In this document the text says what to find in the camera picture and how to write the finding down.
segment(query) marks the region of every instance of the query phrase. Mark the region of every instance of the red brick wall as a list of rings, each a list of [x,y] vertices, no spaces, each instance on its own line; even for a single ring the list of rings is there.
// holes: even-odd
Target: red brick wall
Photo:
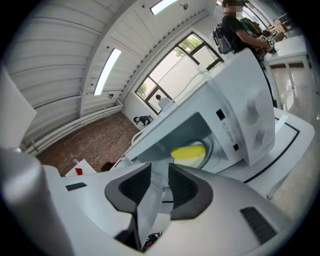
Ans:
[[[61,176],[74,167],[73,159],[85,159],[97,172],[106,162],[115,163],[131,145],[139,130],[121,112],[90,123],[57,141],[37,158],[54,166]]]

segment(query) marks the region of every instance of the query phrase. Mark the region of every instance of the green foliage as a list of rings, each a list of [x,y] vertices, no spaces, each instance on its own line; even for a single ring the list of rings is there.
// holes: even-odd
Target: green foliage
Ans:
[[[201,41],[198,38],[190,38],[188,37],[186,40],[184,40],[182,43],[179,44],[179,46],[184,49],[187,53],[192,52],[195,48],[197,48],[199,45],[201,45]],[[183,57],[185,54],[177,47],[174,49],[176,52],[177,57]]]
[[[147,91],[147,84],[144,82],[143,84],[141,84],[141,86],[137,90],[137,93],[139,93],[143,98],[146,98],[147,97],[146,91]]]

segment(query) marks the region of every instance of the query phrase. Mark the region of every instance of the ceiling lamp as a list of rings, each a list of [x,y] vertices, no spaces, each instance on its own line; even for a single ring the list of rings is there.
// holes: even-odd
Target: ceiling lamp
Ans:
[[[173,4],[178,0],[161,0],[160,2],[156,3],[154,6],[150,8],[153,15],[157,15],[163,9],[167,8],[169,5]]]
[[[119,58],[120,54],[121,54],[120,50],[113,48],[112,52],[110,53],[108,59],[106,60],[106,62],[104,64],[102,72],[99,76],[98,82],[97,82],[96,87],[94,89],[94,93],[93,93],[94,96],[100,95],[102,93],[102,90],[105,86],[107,78],[108,78],[114,64],[116,63],[117,59]]]

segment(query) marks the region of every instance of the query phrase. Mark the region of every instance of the person in white shirt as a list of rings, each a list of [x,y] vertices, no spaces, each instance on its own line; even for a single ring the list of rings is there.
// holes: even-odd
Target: person in white shirt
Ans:
[[[162,110],[171,102],[169,98],[167,97],[161,98],[159,94],[157,94],[155,98],[159,101],[158,105]]]

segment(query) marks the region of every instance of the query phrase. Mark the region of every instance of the white shirt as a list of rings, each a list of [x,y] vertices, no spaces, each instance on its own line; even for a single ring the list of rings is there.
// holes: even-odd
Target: white shirt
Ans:
[[[158,105],[163,110],[170,102],[171,102],[170,99],[168,99],[167,97],[164,97],[159,100]]]

